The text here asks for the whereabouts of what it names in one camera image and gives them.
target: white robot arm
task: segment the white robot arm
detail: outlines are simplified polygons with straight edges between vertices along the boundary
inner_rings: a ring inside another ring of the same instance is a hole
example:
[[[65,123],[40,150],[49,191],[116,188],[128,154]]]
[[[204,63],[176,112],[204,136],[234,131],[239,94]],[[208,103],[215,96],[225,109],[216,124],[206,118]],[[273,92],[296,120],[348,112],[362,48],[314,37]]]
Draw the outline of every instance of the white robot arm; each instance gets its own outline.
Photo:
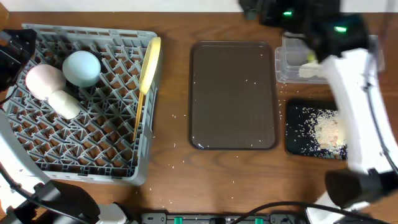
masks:
[[[366,175],[370,170],[378,174],[391,172],[392,166],[386,156],[393,164],[398,164],[398,146],[382,100],[376,62],[375,55],[366,49],[343,52],[341,58],[331,55],[322,62],[346,130],[348,167]],[[331,201],[328,192],[316,203],[339,208]],[[347,210],[360,210],[369,203],[359,202]],[[315,208],[307,209],[307,217],[311,223],[325,224],[343,218],[340,214]]]
[[[37,193],[35,186],[45,185],[50,178],[37,167],[34,161],[26,153],[20,142],[15,137],[5,112],[0,111],[0,166],[7,170],[8,175],[14,182],[28,194]],[[22,205],[26,198],[10,187],[10,184],[0,176],[0,201],[4,212]],[[126,215],[116,204],[98,205],[99,215],[97,223],[100,224],[122,224],[127,221]],[[46,221],[61,223],[74,223],[74,220],[66,217],[50,216]]]

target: dish rack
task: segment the dish rack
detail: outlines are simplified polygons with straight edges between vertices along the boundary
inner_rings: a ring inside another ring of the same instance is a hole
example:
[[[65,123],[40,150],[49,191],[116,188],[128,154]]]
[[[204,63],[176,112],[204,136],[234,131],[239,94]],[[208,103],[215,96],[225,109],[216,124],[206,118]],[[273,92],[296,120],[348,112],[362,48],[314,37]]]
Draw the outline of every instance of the dish rack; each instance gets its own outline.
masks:
[[[135,141],[133,133],[141,66],[149,41],[157,35],[137,30],[22,26],[36,31],[36,51],[4,108],[12,130],[30,157],[53,179],[143,184],[153,138],[159,65],[144,100]],[[100,59],[101,80],[89,88],[67,83],[66,91],[80,101],[81,112],[66,120],[48,102],[30,94],[25,77],[41,63],[61,69],[63,61],[77,50],[87,50]]]

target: wooden table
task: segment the wooden table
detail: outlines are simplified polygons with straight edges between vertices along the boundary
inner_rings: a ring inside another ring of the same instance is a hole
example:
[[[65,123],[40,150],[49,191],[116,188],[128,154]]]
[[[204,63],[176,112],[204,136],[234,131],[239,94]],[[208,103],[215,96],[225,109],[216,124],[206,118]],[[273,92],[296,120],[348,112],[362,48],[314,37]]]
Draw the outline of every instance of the wooden table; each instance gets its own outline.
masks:
[[[366,19],[371,32],[377,33],[382,14],[366,15]],[[384,49],[387,70],[380,82],[389,119],[398,136],[396,22],[391,22]],[[147,181],[140,187],[70,182],[85,189],[98,203],[120,202],[138,212],[244,213],[268,202],[314,202],[325,191],[325,172],[346,167],[341,161],[291,156],[285,152],[286,101],[309,97],[331,99],[327,85],[278,84],[282,120],[281,140],[276,149],[198,151],[188,142],[188,69],[192,45],[199,40],[263,40],[276,49],[282,44],[279,29],[245,21],[240,13],[147,12],[12,12],[7,28],[19,29],[22,23],[151,30],[162,38],[164,66]],[[398,223],[397,200],[395,194],[365,212]]]

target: plastic tray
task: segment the plastic tray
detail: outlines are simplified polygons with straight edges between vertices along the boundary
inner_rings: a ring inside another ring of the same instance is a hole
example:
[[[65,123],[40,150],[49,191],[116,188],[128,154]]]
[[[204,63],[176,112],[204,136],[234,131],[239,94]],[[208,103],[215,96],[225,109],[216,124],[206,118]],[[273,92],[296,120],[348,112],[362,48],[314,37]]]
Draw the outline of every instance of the plastic tray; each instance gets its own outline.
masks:
[[[51,178],[107,184],[144,183],[161,68],[146,95],[137,139],[132,140],[141,65],[153,32],[23,24],[37,32],[35,57],[21,72],[18,90],[4,105],[11,127],[35,163]],[[77,50],[101,58],[101,80],[89,88],[67,84],[82,112],[59,117],[25,86],[30,68],[61,68]]]
[[[277,94],[267,43],[201,41],[193,46],[190,63],[193,147],[267,150],[278,145]]]

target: green light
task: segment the green light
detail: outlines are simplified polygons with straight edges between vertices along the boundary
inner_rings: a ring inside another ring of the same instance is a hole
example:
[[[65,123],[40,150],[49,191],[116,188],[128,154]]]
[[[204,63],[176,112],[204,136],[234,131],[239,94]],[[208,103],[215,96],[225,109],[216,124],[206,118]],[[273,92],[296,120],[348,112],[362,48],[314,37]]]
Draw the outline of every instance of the green light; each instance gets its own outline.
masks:
[[[284,16],[292,16],[293,12],[292,11],[286,11],[284,12]]]
[[[337,32],[347,32],[347,27],[335,27],[335,31],[337,31]]]

